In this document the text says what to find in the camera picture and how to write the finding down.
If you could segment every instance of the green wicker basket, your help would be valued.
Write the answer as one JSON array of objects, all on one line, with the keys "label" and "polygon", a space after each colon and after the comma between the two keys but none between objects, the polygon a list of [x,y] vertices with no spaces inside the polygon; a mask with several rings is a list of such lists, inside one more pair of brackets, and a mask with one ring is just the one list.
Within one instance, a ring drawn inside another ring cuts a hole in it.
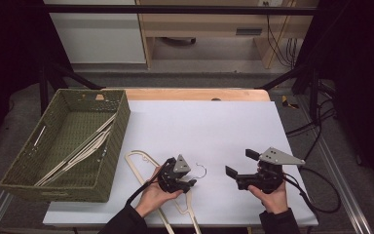
[{"label": "green wicker basket", "polygon": [[[27,201],[107,202],[130,113],[123,90],[58,90],[0,186]],[[108,138],[90,157],[35,186],[114,114]]]}]

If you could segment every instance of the gray floor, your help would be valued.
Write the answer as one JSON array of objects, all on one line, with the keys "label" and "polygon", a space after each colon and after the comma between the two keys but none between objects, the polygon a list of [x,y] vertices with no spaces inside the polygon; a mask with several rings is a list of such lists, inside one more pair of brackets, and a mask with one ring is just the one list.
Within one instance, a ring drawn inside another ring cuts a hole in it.
[{"label": "gray floor", "polygon": [[[261,68],[261,61],[250,40],[228,40],[198,38],[195,45],[178,45],[177,43],[157,42],[157,50],[150,70],[139,66],[116,66],[117,71],[99,72],[99,70],[81,67],[81,74],[100,85],[109,87],[203,87],[203,88],[254,88],[275,79],[284,73],[278,63],[273,69]],[[290,131],[306,123],[301,108],[285,107],[281,104],[282,95],[289,95],[285,82],[270,91],[271,100],[278,107],[283,127]],[[294,103],[306,99],[287,96]],[[13,109],[5,118],[0,129],[0,179],[26,142],[29,134],[40,117],[38,86],[33,85],[11,97]],[[324,108],[331,108],[328,103]],[[329,118],[323,122],[322,137],[325,139],[343,176],[349,183],[363,214],[374,233],[374,173],[371,169],[359,166],[355,160],[349,140],[337,119]],[[312,131],[300,136],[290,137],[289,143],[293,155],[303,158],[314,141]],[[323,155],[314,149],[307,162],[307,167],[330,177],[323,162]],[[329,210],[335,206],[335,196],[329,186],[316,176],[302,172],[308,193],[315,205]],[[30,203],[14,198],[0,228],[35,228],[55,230],[44,226],[46,203]],[[319,213],[319,226],[313,233],[356,233],[344,208],[336,214]]]}]

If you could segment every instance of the white tabletop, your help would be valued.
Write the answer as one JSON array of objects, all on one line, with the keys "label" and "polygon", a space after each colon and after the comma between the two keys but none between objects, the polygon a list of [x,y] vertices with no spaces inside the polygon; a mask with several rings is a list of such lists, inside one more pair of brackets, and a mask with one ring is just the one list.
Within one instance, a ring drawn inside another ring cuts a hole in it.
[{"label": "white tabletop", "polygon": [[[142,150],[159,164],[182,154],[192,168],[188,176],[207,175],[192,187],[192,207],[200,226],[249,226],[260,224],[264,211],[260,201],[250,192],[239,190],[236,182],[226,176],[225,166],[239,174],[254,174],[257,162],[244,156],[247,148],[263,153],[275,147],[288,154],[290,146],[281,119],[271,101],[171,101],[131,100],[131,117],[120,153],[110,200],[105,204],[52,202],[44,223],[55,226],[85,226],[105,224],[126,203],[140,186],[124,156],[132,150]],[[147,179],[154,167],[132,156],[137,168]],[[305,188],[295,166],[284,166]],[[288,204],[300,226],[318,225],[296,188],[286,186]],[[185,196],[178,199],[185,204]],[[132,202],[135,206],[139,196]],[[163,211],[171,225],[190,225],[187,214],[180,214],[173,202]],[[162,225],[158,214],[146,218],[150,226]]]}]

